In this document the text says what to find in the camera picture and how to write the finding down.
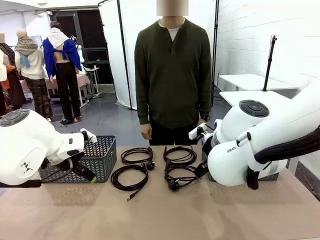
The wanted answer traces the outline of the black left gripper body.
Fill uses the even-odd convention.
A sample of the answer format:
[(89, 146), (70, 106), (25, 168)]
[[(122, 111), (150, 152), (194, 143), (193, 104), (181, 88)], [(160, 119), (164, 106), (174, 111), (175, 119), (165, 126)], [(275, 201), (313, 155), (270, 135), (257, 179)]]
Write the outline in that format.
[(70, 158), (72, 161), (72, 169), (75, 173), (83, 173), (87, 168), (81, 163), (81, 158)]

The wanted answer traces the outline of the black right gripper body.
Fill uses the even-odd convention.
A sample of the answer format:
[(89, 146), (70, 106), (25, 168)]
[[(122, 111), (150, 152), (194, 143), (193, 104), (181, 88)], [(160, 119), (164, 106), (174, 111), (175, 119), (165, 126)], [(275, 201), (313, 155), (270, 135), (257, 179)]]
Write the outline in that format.
[(202, 151), (204, 153), (210, 153), (212, 150), (212, 136), (208, 137), (205, 141), (204, 144), (202, 145)]

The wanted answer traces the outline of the person's right hand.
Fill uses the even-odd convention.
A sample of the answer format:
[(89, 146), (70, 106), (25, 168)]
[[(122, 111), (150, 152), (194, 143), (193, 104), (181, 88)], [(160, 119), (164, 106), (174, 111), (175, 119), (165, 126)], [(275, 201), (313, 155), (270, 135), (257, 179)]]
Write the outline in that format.
[(152, 139), (152, 126), (150, 123), (140, 125), (140, 133), (145, 140)]

